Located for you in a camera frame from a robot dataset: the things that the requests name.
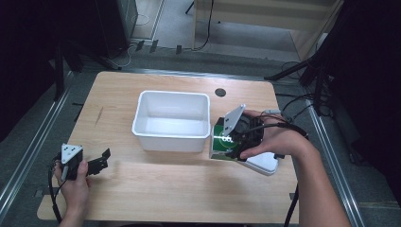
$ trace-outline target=wrist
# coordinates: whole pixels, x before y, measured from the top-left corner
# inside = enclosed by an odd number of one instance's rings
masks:
[[[67,207],[67,210],[64,215],[64,219],[73,218],[76,220],[84,221],[86,214],[87,214],[86,208],[82,208],[82,207],[69,208],[69,207]]]

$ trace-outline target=small hole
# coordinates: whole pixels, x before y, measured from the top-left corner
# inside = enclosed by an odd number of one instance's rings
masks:
[[[224,89],[222,88],[217,88],[215,91],[216,96],[225,96],[227,93]]]

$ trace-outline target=person's right hand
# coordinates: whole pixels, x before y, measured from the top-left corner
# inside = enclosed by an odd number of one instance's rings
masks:
[[[245,110],[244,114],[256,117],[260,116],[260,112]],[[284,122],[284,118],[280,114],[275,114],[273,117],[265,116],[262,118],[264,124],[275,124]],[[272,152],[275,154],[293,155],[297,148],[307,142],[307,140],[297,131],[269,127],[265,128],[262,143],[254,148],[248,148],[241,152],[242,159],[256,156],[263,152]]]

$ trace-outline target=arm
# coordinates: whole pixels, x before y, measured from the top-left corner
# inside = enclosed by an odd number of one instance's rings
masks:
[[[259,116],[260,112],[244,114]],[[266,124],[279,120],[266,117]],[[241,158],[262,152],[291,155],[298,164],[298,186],[301,226],[350,226],[337,195],[327,177],[320,153],[296,131],[265,128],[263,142],[255,148],[244,150]]]
[[[89,187],[90,182],[86,178],[88,172],[88,163],[82,161],[78,167],[78,174],[75,181],[67,181],[61,187],[61,192],[67,204],[67,210],[64,214],[60,226],[82,226],[88,211]],[[55,168],[55,176],[62,184],[60,163]]]

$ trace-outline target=hand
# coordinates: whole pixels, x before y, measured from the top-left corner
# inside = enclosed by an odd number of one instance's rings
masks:
[[[83,160],[78,166],[77,178],[74,181],[68,181],[63,183],[61,192],[64,195],[65,202],[67,204],[67,211],[65,212],[63,221],[69,221],[71,218],[75,223],[82,223],[85,219],[88,211],[89,203],[89,188],[90,181],[86,178],[88,172],[88,163]],[[61,164],[57,163],[54,172],[59,185],[61,182]]]
[[[245,110],[244,114],[253,117],[260,116],[260,112],[250,110]],[[262,119],[264,124],[285,122],[280,114],[272,114],[271,117],[265,116]],[[265,128],[262,143],[259,146],[242,151],[240,157],[243,159],[250,158],[264,152],[293,155],[296,154],[297,148],[305,142],[307,140],[296,131],[278,127]]]

